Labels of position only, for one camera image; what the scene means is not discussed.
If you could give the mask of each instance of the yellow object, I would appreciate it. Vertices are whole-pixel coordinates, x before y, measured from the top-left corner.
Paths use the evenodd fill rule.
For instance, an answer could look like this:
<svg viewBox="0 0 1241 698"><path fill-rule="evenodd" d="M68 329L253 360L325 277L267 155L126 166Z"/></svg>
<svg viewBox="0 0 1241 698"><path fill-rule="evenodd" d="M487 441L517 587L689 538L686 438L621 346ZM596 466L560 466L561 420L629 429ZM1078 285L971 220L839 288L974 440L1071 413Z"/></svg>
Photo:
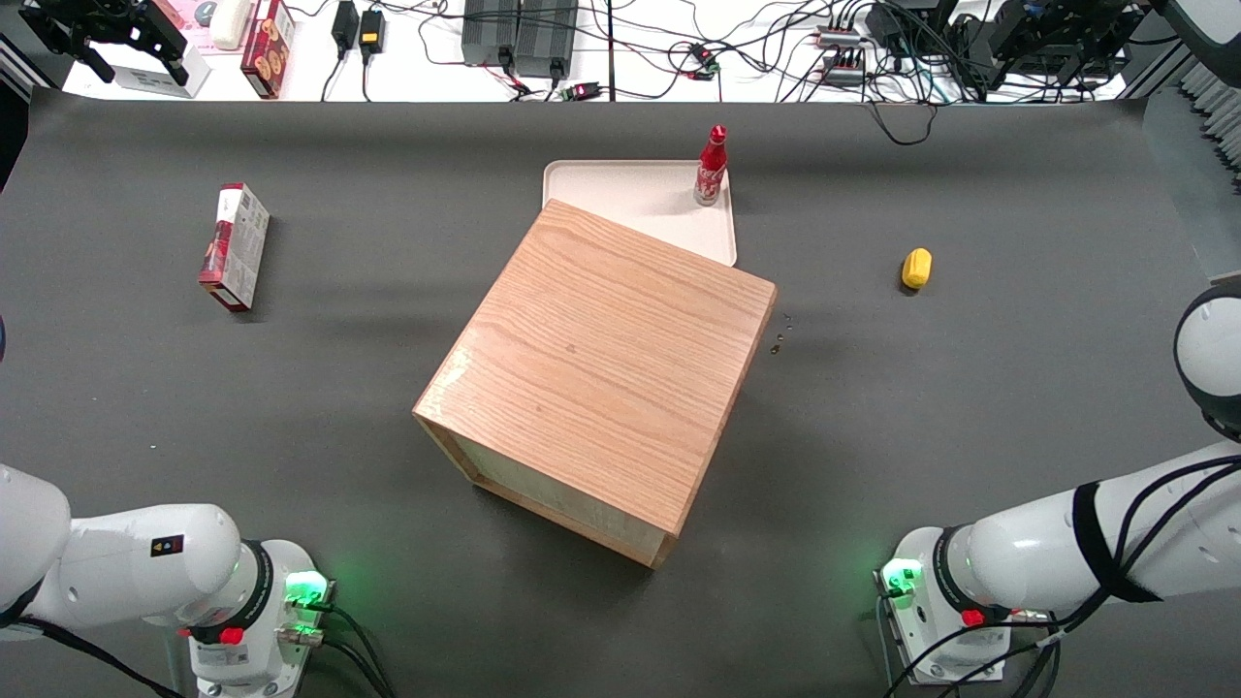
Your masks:
<svg viewBox="0 0 1241 698"><path fill-rule="evenodd" d="M925 247L910 252L901 267L901 281L905 286L917 291L931 281L931 252Z"/></svg>

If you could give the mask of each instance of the white box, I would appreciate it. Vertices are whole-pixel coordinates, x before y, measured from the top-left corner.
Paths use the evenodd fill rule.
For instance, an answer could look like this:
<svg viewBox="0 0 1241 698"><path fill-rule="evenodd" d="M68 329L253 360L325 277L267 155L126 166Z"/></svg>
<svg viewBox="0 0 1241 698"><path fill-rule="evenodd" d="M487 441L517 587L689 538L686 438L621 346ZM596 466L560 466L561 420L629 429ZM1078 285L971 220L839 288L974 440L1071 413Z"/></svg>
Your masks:
<svg viewBox="0 0 1241 698"><path fill-rule="evenodd" d="M168 75L168 70L164 68L164 63L159 58L137 50L132 53L133 56L125 57L125 63L129 65L112 62L113 70L117 71L117 84L128 89L194 98L211 73L207 62L202 60L202 55L192 43L186 43L181 55L181 66L190 73L185 87L177 84L172 76Z"/></svg>
<svg viewBox="0 0 1241 698"><path fill-rule="evenodd" d="M244 184L220 188L216 233L204 256L199 284L235 313L254 303L269 220L267 209Z"/></svg>

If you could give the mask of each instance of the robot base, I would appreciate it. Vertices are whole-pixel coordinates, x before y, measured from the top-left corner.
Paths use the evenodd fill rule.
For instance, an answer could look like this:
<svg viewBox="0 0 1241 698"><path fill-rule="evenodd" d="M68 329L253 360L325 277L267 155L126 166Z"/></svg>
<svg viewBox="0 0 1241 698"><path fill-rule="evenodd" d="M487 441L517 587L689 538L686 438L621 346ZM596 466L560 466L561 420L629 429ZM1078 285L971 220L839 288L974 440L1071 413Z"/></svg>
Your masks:
<svg viewBox="0 0 1241 698"><path fill-rule="evenodd" d="M965 627L961 614L953 609L933 573L932 554L942 528L920 528L906 535L896 546L892 560L877 573L882 594L901 589L903 595L887 599L890 623L901 650L905 666L918 658L936 642ZM1009 628L975 630L946 642L918 663L910 674L913 683L944 684L959 681L969 672L999 657L1009 648ZM1004 662L980 673L975 681L1001 681Z"/></svg>
<svg viewBox="0 0 1241 698"><path fill-rule="evenodd" d="M315 566L302 546L288 540L264 540L263 549L272 558L272 592L242 643L201 645L190 638L200 698L292 697L302 681L310 648L278 642L277 630L319 627L323 614L294 609L285 599L289 575Z"/></svg>

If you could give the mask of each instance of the cardboard box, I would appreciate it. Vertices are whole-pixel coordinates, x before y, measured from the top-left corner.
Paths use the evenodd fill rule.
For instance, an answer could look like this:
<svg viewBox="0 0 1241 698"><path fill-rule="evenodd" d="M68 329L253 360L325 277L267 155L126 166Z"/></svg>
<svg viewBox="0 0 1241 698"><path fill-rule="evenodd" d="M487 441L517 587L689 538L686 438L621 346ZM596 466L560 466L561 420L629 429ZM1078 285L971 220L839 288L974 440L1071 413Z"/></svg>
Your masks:
<svg viewBox="0 0 1241 698"><path fill-rule="evenodd" d="M259 0L249 22L241 72L263 99L277 99L293 46L293 17L282 0Z"/></svg>
<svg viewBox="0 0 1241 698"><path fill-rule="evenodd" d="M768 281L551 200L413 414L474 484L658 568L774 302Z"/></svg>
<svg viewBox="0 0 1241 698"><path fill-rule="evenodd" d="M133 56L127 56L124 62L109 61L113 70L117 71L115 82L120 87L139 89L141 92L154 92L155 94L168 94L170 97L194 98L199 94L199 89L202 88L202 83L207 81L207 76L211 75L211 68L202 60L202 55L189 43L181 53L181 66L185 67L185 72L190 73L190 78L184 87L177 84L172 79L172 76L168 75L164 63L160 63L159 58L137 50L133 53Z"/></svg>
<svg viewBox="0 0 1241 698"><path fill-rule="evenodd" d="M269 220L267 209L244 184L220 188L216 235L207 245L199 284L235 313L248 310L254 303Z"/></svg>

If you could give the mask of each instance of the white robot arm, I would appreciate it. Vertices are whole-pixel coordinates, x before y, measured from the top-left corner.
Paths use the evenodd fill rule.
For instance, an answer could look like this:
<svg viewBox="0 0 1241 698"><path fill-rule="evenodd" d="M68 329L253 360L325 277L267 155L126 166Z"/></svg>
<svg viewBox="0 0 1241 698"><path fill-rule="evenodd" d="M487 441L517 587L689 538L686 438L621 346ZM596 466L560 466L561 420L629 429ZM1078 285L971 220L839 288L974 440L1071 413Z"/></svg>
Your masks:
<svg viewBox="0 0 1241 698"><path fill-rule="evenodd" d="M0 641L144 619L187 637L202 693L288 696L320 620L293 601L326 596L305 550L243 540L218 507L71 519L60 489L0 466Z"/></svg>
<svg viewBox="0 0 1241 698"><path fill-rule="evenodd" d="M987 667L1009 648L1009 627L997 623L1018 620L1020 610L1064 617L1101 589L1112 600L1142 602L1241 586L1241 477L1225 477L1241 471L1241 286L1214 288L1190 304L1174 356L1207 424L1231 441L961 527L911 532L876 575L906 664L917 662L911 681L954 683ZM1114 556L1139 494L1149 488L1132 514L1123 559L1199 486L1123 570ZM965 627L978 630L944 641ZM1003 662L970 678L998 681Z"/></svg>

